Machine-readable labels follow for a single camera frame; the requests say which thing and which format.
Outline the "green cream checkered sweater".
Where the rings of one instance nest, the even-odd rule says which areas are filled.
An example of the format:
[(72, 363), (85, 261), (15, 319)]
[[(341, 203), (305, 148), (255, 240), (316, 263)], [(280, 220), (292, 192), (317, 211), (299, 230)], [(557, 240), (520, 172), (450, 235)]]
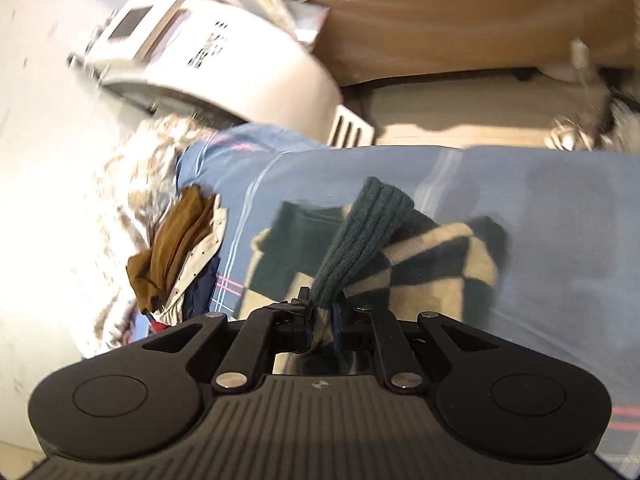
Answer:
[(306, 356), (281, 356), (276, 369), (329, 375), (368, 364), (356, 352), (336, 350), (330, 300), (343, 295), (351, 307), (386, 309), (404, 321), (428, 310), (481, 320), (494, 299), (508, 234), (488, 217), (439, 224), (398, 188), (369, 179), (350, 206), (283, 203), (250, 248), (239, 317), (310, 287), (321, 307), (314, 346)]

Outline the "mustard brown garment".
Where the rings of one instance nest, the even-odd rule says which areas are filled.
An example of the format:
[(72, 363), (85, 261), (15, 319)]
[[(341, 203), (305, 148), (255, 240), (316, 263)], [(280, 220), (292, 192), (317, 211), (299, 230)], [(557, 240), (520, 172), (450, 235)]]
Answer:
[(149, 249), (128, 259), (126, 272), (142, 314), (166, 304), (188, 253), (212, 232), (215, 196), (197, 185), (181, 191)]

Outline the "white dotted garment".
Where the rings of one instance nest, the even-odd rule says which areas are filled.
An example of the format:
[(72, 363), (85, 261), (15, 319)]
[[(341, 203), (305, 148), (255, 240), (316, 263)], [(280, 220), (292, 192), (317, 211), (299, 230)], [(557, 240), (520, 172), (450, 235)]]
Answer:
[(220, 206), (220, 196), (215, 195), (213, 218), (205, 229), (205, 237), (186, 254), (182, 268), (169, 292), (168, 299), (163, 306), (154, 312), (169, 313), (174, 310), (174, 307), (178, 306), (178, 299), (182, 297), (186, 288), (194, 281), (194, 278), (211, 258), (218, 256), (224, 240), (224, 232), (226, 232), (227, 216), (228, 210)]

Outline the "navy red clothes pile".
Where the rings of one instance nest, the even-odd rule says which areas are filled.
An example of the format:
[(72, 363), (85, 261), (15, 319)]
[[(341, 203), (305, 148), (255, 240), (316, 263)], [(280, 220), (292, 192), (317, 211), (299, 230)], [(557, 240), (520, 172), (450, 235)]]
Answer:
[(186, 288), (178, 306), (169, 313), (156, 311), (146, 317), (153, 326), (153, 330), (159, 332), (165, 326), (176, 326), (182, 322), (197, 318), (209, 311), (210, 297), (213, 295), (217, 283), (217, 271), (220, 258), (215, 256), (209, 260), (194, 281)]

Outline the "light blue striped bedsheet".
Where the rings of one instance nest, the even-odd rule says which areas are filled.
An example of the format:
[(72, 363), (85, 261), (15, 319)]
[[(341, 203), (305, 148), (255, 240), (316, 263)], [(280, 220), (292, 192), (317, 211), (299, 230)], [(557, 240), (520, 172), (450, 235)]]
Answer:
[(613, 401), (600, 456), (639, 474), (639, 161), (534, 148), (317, 148), (244, 126), (190, 146), (179, 188), (229, 217), (209, 307), (244, 318), (311, 283), (367, 178), (404, 191), (422, 226), (469, 226), (498, 282), (433, 286), (426, 305), (574, 363)]

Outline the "white medical device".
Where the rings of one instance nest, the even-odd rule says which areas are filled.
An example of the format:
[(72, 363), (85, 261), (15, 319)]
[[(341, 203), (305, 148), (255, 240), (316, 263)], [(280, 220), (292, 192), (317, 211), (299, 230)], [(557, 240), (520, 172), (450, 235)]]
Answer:
[(345, 109), (312, 53), (329, 10), (284, 8), (292, 30), (214, 0), (128, 0), (66, 63), (149, 113), (201, 110), (326, 142)]

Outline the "silver floral crumpled fabric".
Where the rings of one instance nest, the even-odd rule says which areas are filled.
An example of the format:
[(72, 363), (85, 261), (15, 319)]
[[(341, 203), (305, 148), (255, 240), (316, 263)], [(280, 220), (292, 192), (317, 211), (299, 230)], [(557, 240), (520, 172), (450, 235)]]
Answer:
[(105, 163), (96, 203), (98, 299), (92, 322), (96, 342), (90, 356), (125, 343), (136, 302), (126, 263), (151, 247), (160, 222), (178, 200), (180, 157), (190, 145), (211, 141), (216, 134), (189, 117), (147, 119)]

